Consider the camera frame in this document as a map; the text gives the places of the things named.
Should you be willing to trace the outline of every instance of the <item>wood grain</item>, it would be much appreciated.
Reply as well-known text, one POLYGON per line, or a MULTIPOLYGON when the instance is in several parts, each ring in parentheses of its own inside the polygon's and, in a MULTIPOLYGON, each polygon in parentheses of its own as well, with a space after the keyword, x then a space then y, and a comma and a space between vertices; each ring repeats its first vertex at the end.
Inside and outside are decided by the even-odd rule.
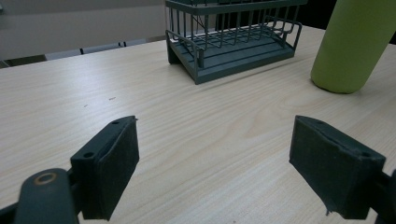
POLYGON ((289 164, 290 140, 295 115, 322 119, 385 155, 390 174, 396 47, 361 91, 333 94, 309 79, 323 34, 305 27, 294 58, 199 86, 167 62, 163 41, 1 69, 0 206, 29 175, 68 169, 111 120, 136 115, 141 161, 110 223, 374 223, 373 211, 326 217, 289 164))

